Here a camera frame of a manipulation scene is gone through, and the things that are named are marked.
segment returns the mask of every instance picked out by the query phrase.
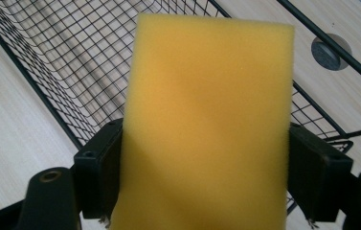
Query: black metal frame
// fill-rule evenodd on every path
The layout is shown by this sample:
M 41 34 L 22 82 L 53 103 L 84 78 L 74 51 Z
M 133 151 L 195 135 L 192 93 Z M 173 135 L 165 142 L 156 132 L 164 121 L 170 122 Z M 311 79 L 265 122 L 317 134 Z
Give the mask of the black metal frame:
M 122 123 L 105 125 L 75 155 L 70 170 L 33 176 L 25 200 L 0 211 L 0 229 L 78 229 L 81 211 L 86 219 L 108 220 L 120 190 Z M 352 159 L 292 124 L 288 161 L 288 191 L 310 224 L 334 222 L 342 210 L 343 229 L 361 229 L 361 174 L 350 173 Z
M 118 9 L 122 13 L 117 15 L 117 18 L 120 18 L 122 15 L 125 17 L 128 17 L 128 20 L 134 20 L 134 16 L 128 16 L 125 11 L 124 5 L 122 5 L 122 0 L 114 1 L 116 3 L 116 6 L 111 8 L 111 10 Z M 349 55 L 344 49 L 342 49 L 335 41 L 333 41 L 327 34 L 325 34 L 320 28 L 318 28 L 313 22 L 311 22 L 305 15 L 303 15 L 297 8 L 294 7 L 289 1 L 286 0 L 278 0 L 279 3 L 281 3 L 288 11 L 290 11 L 298 20 L 300 20 L 305 26 L 309 28 L 310 31 L 312 31 L 315 35 L 320 37 L 326 45 L 330 46 L 334 52 L 336 52 L 342 59 L 344 59 L 350 66 L 352 66 L 360 75 L 361 75 L 361 64 L 354 59 L 351 55 Z M 226 11 L 224 11 L 216 2 L 215 0 L 179 0 L 179 1 L 173 1 L 173 0 L 153 0 L 153 2 L 150 5 L 147 5 L 143 3 L 142 1 L 138 1 L 134 6 L 131 7 L 137 7 L 142 5 L 142 9 L 145 9 L 145 11 L 153 12 L 155 11 L 152 7 L 153 4 L 160 5 L 159 11 L 164 12 L 174 12 L 174 13 L 192 13 L 192 14 L 202 14 L 202 15 L 213 15 L 213 16 L 222 16 L 222 17 L 231 17 Z M 0 5 L 0 45 L 3 47 L 3 49 L 6 51 L 6 53 L 9 55 L 13 63 L 16 65 L 18 70 L 21 72 L 21 74 L 26 78 L 28 83 L 31 85 L 31 87 L 34 89 L 36 94 L 39 96 L 40 100 L 44 102 L 44 104 L 47 106 L 47 108 L 50 110 L 50 112 L 54 115 L 57 122 L 60 124 L 60 126 L 63 128 L 63 130 L 66 132 L 68 137 L 72 140 L 72 142 L 75 144 L 75 146 L 80 150 L 83 147 L 83 144 L 85 144 L 90 138 L 97 133 L 98 128 L 106 124 L 108 120 L 114 120 L 117 117 L 112 114 L 108 114 L 107 111 L 105 111 L 104 108 L 102 108 L 102 103 L 98 102 L 97 97 L 99 94 L 91 94 L 95 102 L 100 106 L 99 109 L 104 110 L 104 114 L 106 114 L 106 117 L 101 120 L 100 122 L 97 122 L 95 126 L 90 124 L 86 116 L 84 116 L 80 112 L 80 108 L 75 104 L 73 99 L 66 93 L 66 89 L 64 89 L 61 85 L 61 81 L 56 79 L 53 76 L 53 73 L 50 70 L 50 67 L 48 66 L 49 63 L 44 63 L 43 60 L 38 56 L 38 54 L 34 51 L 33 47 L 38 47 L 42 44 L 35 43 L 32 44 L 28 42 L 29 38 L 24 37 L 20 33 L 21 29 L 17 28 L 14 24 L 17 22 L 11 21 L 10 18 L 12 15 L 7 15 L 3 8 L 6 8 L 5 5 Z M 47 4 L 44 8 L 50 8 L 50 4 Z M 70 30 L 69 26 L 65 26 L 65 30 Z M 133 29 L 131 31 L 126 30 L 128 35 L 133 35 Z M 21 46 L 23 49 L 23 52 L 19 50 L 17 46 Z M 59 57 L 61 59 L 64 59 L 63 54 L 61 54 L 59 51 L 57 51 Z M 127 63 L 129 60 L 128 58 L 121 59 Z M 82 65 L 86 65 L 88 61 L 82 61 Z M 87 73 L 91 77 L 91 73 L 94 70 L 87 70 Z M 126 81 L 126 73 L 120 72 L 119 78 L 124 78 Z M 99 84 L 99 80 L 95 80 L 94 85 Z M 317 134 L 319 137 L 323 138 L 326 141 L 329 141 L 334 147 L 339 149 L 342 152 L 346 152 L 350 149 L 350 147 L 353 145 L 353 142 L 351 141 L 341 141 L 342 139 L 349 139 L 351 137 L 360 136 L 361 130 L 355 131 L 355 132 L 349 132 L 346 133 L 312 98 L 305 93 L 305 91 L 300 87 L 299 84 L 294 82 L 294 93 L 293 93 L 293 105 L 294 109 L 292 111 L 292 119 L 295 120 L 294 122 L 299 123 L 300 125 L 306 126 L 312 126 L 315 127 L 311 131 Z M 124 89 L 120 89 L 118 94 L 123 94 Z M 307 104 L 300 105 L 294 102 L 294 97 L 300 97 L 304 99 Z M 113 101 L 115 98 L 115 95 L 109 95 L 108 96 L 110 101 Z M 116 104 L 117 109 L 120 111 L 119 116 L 123 115 L 122 106 L 124 103 Z M 318 113 L 319 116 L 310 116 L 305 113 L 305 110 L 309 107 L 314 108 Z M 305 115 L 305 121 L 301 121 L 296 114 L 304 114 Z M 326 122 L 330 124 L 331 129 L 330 130 L 324 130 L 320 128 L 317 125 L 317 122 Z M 288 208 L 289 212 L 291 212 L 296 204 L 293 202 L 290 207 Z
M 114 2 L 115 5 L 110 7 L 107 6 L 108 2 L 103 3 L 103 5 L 98 6 L 96 9 L 91 8 L 90 12 L 97 12 L 100 8 L 107 8 L 110 9 L 112 11 L 114 10 L 119 10 L 119 12 L 121 14 L 116 15 L 117 16 L 117 20 L 121 20 L 122 18 L 125 18 L 125 20 L 127 19 L 129 22 L 132 21 L 134 22 L 134 15 L 130 14 L 129 12 L 131 11 L 132 8 L 136 8 L 137 11 L 143 10 L 143 11 L 147 11 L 147 12 L 168 12 L 168 13 L 193 13 L 193 14 L 202 14 L 202 15 L 213 15 L 213 16 L 221 16 L 221 17 L 231 17 L 226 11 L 224 11 L 222 8 L 220 8 L 220 6 L 214 1 L 214 0 L 198 0 L 198 1 L 193 1 L 193 0 L 180 0 L 180 1 L 173 1 L 173 0 L 150 0 L 152 1 L 151 3 L 143 3 L 142 1 L 135 1 L 135 3 L 133 5 L 130 6 L 130 8 L 124 6 L 124 1 L 123 0 L 116 0 L 116 1 L 111 1 Z M 116 89 L 119 89 L 116 93 L 117 95 L 110 95 L 108 93 L 104 93 L 105 90 L 107 90 L 107 88 L 100 86 L 100 88 L 102 89 L 102 91 L 97 91 L 96 93 L 92 93 L 91 91 L 91 87 L 98 87 L 98 85 L 100 85 L 100 80 L 96 79 L 96 77 L 93 77 L 93 73 L 94 71 L 97 71 L 98 69 L 102 69 L 101 65 L 105 64 L 104 63 L 100 63 L 99 66 L 93 68 L 93 69 L 86 69 L 87 67 L 85 67 L 85 65 L 88 65 L 89 62 L 94 60 L 97 60 L 97 56 L 95 57 L 91 57 L 91 60 L 88 61 L 80 61 L 80 63 L 84 66 L 83 68 L 86 69 L 84 72 L 88 74 L 88 76 L 82 76 L 81 81 L 86 81 L 86 79 L 92 79 L 91 84 L 85 84 L 82 83 L 80 87 L 85 87 L 85 91 L 78 91 L 76 93 L 74 93 L 74 95 L 76 96 L 72 96 L 71 94 L 69 94 L 69 92 L 66 92 L 66 90 L 70 90 L 72 92 L 74 92 L 76 89 L 75 87 L 78 87 L 78 85 L 80 83 L 75 83 L 72 84 L 71 86 L 69 86 L 70 84 L 67 83 L 67 89 L 63 88 L 66 87 L 65 86 L 65 82 L 63 80 L 59 80 L 58 78 L 54 77 L 53 74 L 57 73 L 55 72 L 55 70 L 57 68 L 55 68 L 55 70 L 51 70 L 51 68 L 53 68 L 52 66 L 49 67 L 49 63 L 45 63 L 43 62 L 43 60 L 41 59 L 41 55 L 39 53 L 36 53 L 34 51 L 34 48 L 37 47 L 42 47 L 44 46 L 44 44 L 46 42 L 51 42 L 52 39 L 55 39 L 56 35 L 53 36 L 53 38 L 46 38 L 45 40 L 40 42 L 36 42 L 35 38 L 38 36 L 41 36 L 41 34 L 36 33 L 36 34 L 32 34 L 33 40 L 35 42 L 32 42 L 31 38 L 29 37 L 24 37 L 23 32 L 22 31 L 28 31 L 28 33 L 32 33 L 30 30 L 36 30 L 36 27 L 31 26 L 28 27 L 26 25 L 28 25 L 29 21 L 31 20 L 30 16 L 28 15 L 28 9 L 32 8 L 34 9 L 34 11 L 44 11 L 43 9 L 47 10 L 50 9 L 52 7 L 52 4 L 56 4 L 56 1 L 52 1 L 51 3 L 48 3 L 45 6 L 34 6 L 33 4 L 29 4 L 27 6 L 27 9 L 23 9 L 23 5 L 20 1 L 18 3 L 13 3 L 13 4 L 8 4 L 7 2 L 10 1 L 4 1 L 2 4 L 0 5 L 0 44 L 1 46 L 4 48 L 4 50 L 6 51 L 6 53 L 10 56 L 11 60 L 14 62 L 14 64 L 16 65 L 16 67 L 19 69 L 19 71 L 22 73 L 22 75 L 27 79 L 28 83 L 32 86 L 32 88 L 34 89 L 34 91 L 36 92 L 36 94 L 39 96 L 39 98 L 42 100 L 42 102 L 45 103 L 45 105 L 48 107 L 48 109 L 51 111 L 51 113 L 54 115 L 54 117 L 56 118 L 56 120 L 59 122 L 59 124 L 61 125 L 61 127 L 63 128 L 63 130 L 66 132 L 66 134 L 69 136 L 69 138 L 72 140 L 72 142 L 76 145 L 76 147 L 78 149 L 82 148 L 82 145 L 88 141 L 99 129 L 100 126 L 104 125 L 107 123 L 108 120 L 114 120 L 117 119 L 119 117 L 123 116 L 123 105 L 124 105 L 124 88 L 120 88 L 118 86 L 114 86 L 115 84 L 117 84 L 117 81 L 119 80 L 115 80 L 115 81 L 109 81 L 111 84 L 114 84 L 111 87 L 115 87 Z M 320 37 L 326 45 L 330 46 L 339 56 L 342 57 L 342 59 L 344 59 L 350 66 L 352 66 L 356 71 L 359 72 L 359 74 L 361 75 L 361 64 L 356 61 L 351 55 L 349 55 L 345 50 L 343 50 L 336 42 L 334 42 L 329 36 L 327 36 L 327 34 L 325 34 L 320 28 L 318 28 L 314 23 L 312 23 L 308 18 L 305 17 L 305 15 L 303 15 L 297 8 L 294 7 L 294 5 L 292 5 L 289 1 L 285 1 L 285 0 L 278 0 L 278 2 L 280 2 L 282 4 L 282 6 L 284 6 L 286 9 L 288 9 L 294 16 L 297 17 L 298 20 L 300 20 L 305 26 L 307 26 L 309 28 L 310 31 L 312 31 L 315 35 L 317 35 L 318 37 Z M 83 4 L 80 6 L 77 6 L 75 9 L 76 11 L 71 12 L 71 14 L 75 14 L 75 13 L 83 13 L 83 8 L 88 7 L 89 5 Z M 7 15 L 3 9 L 5 8 L 11 8 L 11 9 L 16 9 L 14 10 L 14 16 L 12 15 Z M 58 15 L 56 15 L 57 11 L 65 11 L 66 10 L 66 6 L 61 6 L 59 8 L 57 8 L 56 10 L 51 10 L 51 16 L 54 16 L 55 18 L 58 18 L 60 20 L 59 24 L 63 24 L 64 25 L 64 33 L 69 32 L 69 33 L 74 33 L 74 32 L 70 32 L 70 27 L 73 27 L 72 25 L 65 25 L 67 23 L 67 19 L 65 18 L 60 18 Z M 19 18 L 18 20 L 15 19 L 15 21 L 12 21 L 10 18 Z M 40 23 L 47 23 L 46 20 L 47 19 L 41 19 L 39 22 L 37 22 L 37 24 Z M 78 24 L 80 21 L 78 19 L 74 19 L 75 23 Z M 25 26 L 22 26 L 21 28 L 17 28 L 15 26 L 15 23 L 17 24 L 19 21 L 19 23 L 26 23 Z M 86 29 L 88 29 L 89 25 L 87 25 L 87 27 L 81 27 L 80 31 L 77 31 L 76 33 L 79 32 L 85 32 Z M 103 29 L 113 29 L 113 26 L 111 25 L 107 25 L 105 24 L 105 26 L 101 27 L 100 30 Z M 52 26 L 49 27 L 48 30 L 51 30 L 52 32 L 56 33 L 57 29 L 53 28 Z M 112 33 L 108 34 L 107 36 L 111 36 L 111 35 L 115 35 L 115 32 L 113 31 Z M 89 39 L 91 39 L 93 41 L 92 35 L 93 34 L 86 34 L 88 37 L 90 37 Z M 133 30 L 128 30 L 126 29 L 126 34 L 125 35 L 132 35 L 133 36 Z M 123 41 L 123 38 L 118 37 L 118 39 L 115 42 L 121 42 Z M 99 50 L 99 45 L 97 44 L 97 42 L 93 42 L 93 46 L 92 47 L 87 47 L 87 49 L 85 50 L 85 52 L 87 52 L 88 50 L 91 50 L 92 48 L 95 48 L 97 50 Z M 65 43 L 63 43 L 63 45 L 60 45 L 61 43 L 58 43 L 57 45 L 52 45 L 52 49 L 42 49 L 44 53 L 46 52 L 52 52 L 53 50 L 56 50 L 57 53 L 57 57 L 61 62 L 66 62 L 67 64 L 64 66 L 65 68 L 71 68 L 69 65 L 69 63 L 71 63 L 72 61 L 75 61 L 79 58 L 79 56 L 77 54 L 74 54 L 74 57 L 72 57 L 72 60 L 69 62 L 67 59 L 69 58 L 68 56 L 64 55 L 61 53 L 61 51 L 59 51 L 58 49 L 63 48 L 63 45 L 68 47 Z M 131 44 L 125 44 L 124 47 L 126 49 L 130 48 Z M 117 56 L 113 56 L 116 57 L 117 59 L 120 59 L 122 63 L 124 63 L 124 65 L 128 65 L 130 60 L 127 58 L 124 58 L 124 55 L 120 54 L 120 51 L 116 51 L 117 52 Z M 108 68 L 119 68 L 119 66 L 114 65 L 114 63 L 112 63 L 112 61 L 109 61 L 107 64 L 111 64 L 113 67 L 108 67 Z M 119 79 L 123 79 L 124 81 L 127 80 L 127 71 L 125 73 L 121 73 L 118 76 Z M 312 126 L 315 127 L 313 130 L 314 133 L 316 133 L 317 135 L 319 135 L 321 138 L 327 140 L 327 141 L 335 141 L 335 140 L 341 140 L 341 139 L 348 139 L 351 137 L 355 137 L 355 136 L 359 136 L 361 135 L 361 130 L 359 131 L 355 131 L 355 132 L 349 132 L 346 133 L 330 116 L 328 116 L 328 114 L 314 101 L 311 99 L 310 96 L 308 96 L 305 91 L 300 87 L 300 85 L 298 85 L 296 82 L 294 82 L 294 88 L 295 88 L 295 92 L 293 95 L 293 103 L 294 103 L 294 96 L 296 94 L 300 95 L 301 98 L 304 98 L 308 104 L 304 105 L 304 106 L 296 106 L 294 107 L 295 109 L 293 109 L 292 111 L 292 118 L 293 118 L 293 122 L 295 123 L 299 123 L 303 126 Z M 96 104 L 96 106 L 98 107 L 97 109 L 99 111 L 101 111 L 101 113 L 103 114 L 102 119 L 101 120 L 97 120 L 94 124 L 92 124 L 89 119 L 91 120 L 91 117 L 86 117 L 85 114 L 82 113 L 82 110 L 79 106 L 77 106 L 75 104 L 75 100 L 79 100 L 80 104 L 83 104 L 84 108 L 86 107 L 86 105 L 88 104 L 88 102 L 84 102 L 81 98 L 80 95 L 82 94 L 88 94 L 89 96 L 91 96 L 92 98 L 90 99 L 91 102 L 94 102 L 94 104 Z M 105 102 L 101 102 L 102 99 L 99 99 L 100 97 L 106 97 L 109 98 L 108 103 Z M 112 104 L 112 106 L 115 106 L 117 109 L 117 111 L 113 111 L 108 112 L 108 109 L 105 108 L 106 105 L 108 104 Z M 311 117 L 309 115 L 307 115 L 305 113 L 305 109 L 308 108 L 309 106 L 313 107 L 320 116 L 318 117 Z M 295 119 L 297 118 L 297 116 L 295 116 L 296 114 L 302 114 L 304 113 L 305 115 L 305 121 L 300 121 L 300 119 Z M 324 120 L 325 122 L 329 123 L 332 127 L 331 130 L 323 130 L 322 128 L 320 128 L 317 123 L 320 122 L 320 120 Z

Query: black wire mesh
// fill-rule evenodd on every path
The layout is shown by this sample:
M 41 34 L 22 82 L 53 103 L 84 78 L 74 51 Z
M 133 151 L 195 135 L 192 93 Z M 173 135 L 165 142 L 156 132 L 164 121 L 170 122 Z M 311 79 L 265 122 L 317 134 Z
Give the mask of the black wire mesh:
M 0 1 L 2 39 L 82 145 L 124 116 L 139 12 L 228 16 L 208 0 Z M 321 138 L 342 134 L 296 83 L 291 121 Z

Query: wooden floor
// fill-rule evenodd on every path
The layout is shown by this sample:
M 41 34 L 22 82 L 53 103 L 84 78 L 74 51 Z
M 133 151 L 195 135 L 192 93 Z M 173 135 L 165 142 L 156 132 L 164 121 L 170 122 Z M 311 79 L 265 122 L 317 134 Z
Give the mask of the wooden floor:
M 328 33 L 340 35 L 361 62 L 361 4 L 349 1 L 291 1 Z M 345 130 L 361 128 L 361 77 L 350 67 L 329 71 L 318 65 L 310 52 L 315 36 L 276 1 L 218 0 L 237 18 L 275 21 L 296 26 L 295 80 Z M 353 173 L 361 172 L 361 137 L 349 155 L 355 160 Z M 0 47 L 0 208 L 24 197 L 29 179 L 41 170 L 73 164 L 77 149 L 42 104 L 23 76 Z M 337 223 L 320 223 L 320 229 L 340 229 Z M 101 226 L 84 223 L 84 229 Z M 309 229 L 296 209 L 286 229 Z

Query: grid pattern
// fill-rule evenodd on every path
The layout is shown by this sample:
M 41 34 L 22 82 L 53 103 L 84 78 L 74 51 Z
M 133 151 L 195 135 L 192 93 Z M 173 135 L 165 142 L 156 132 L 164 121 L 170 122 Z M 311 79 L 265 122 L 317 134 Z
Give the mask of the grid pattern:
M 211 0 L 0 1 L 0 35 L 83 145 L 124 116 L 139 12 L 225 16 Z M 321 138 L 342 134 L 296 83 L 291 121 Z M 346 152 L 351 142 L 332 145 Z

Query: foam block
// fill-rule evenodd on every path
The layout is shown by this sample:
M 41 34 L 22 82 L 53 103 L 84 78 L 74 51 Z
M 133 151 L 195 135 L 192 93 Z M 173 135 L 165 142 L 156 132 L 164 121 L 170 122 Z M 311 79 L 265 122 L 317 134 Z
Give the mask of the foam block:
M 140 14 L 110 229 L 283 229 L 294 29 Z

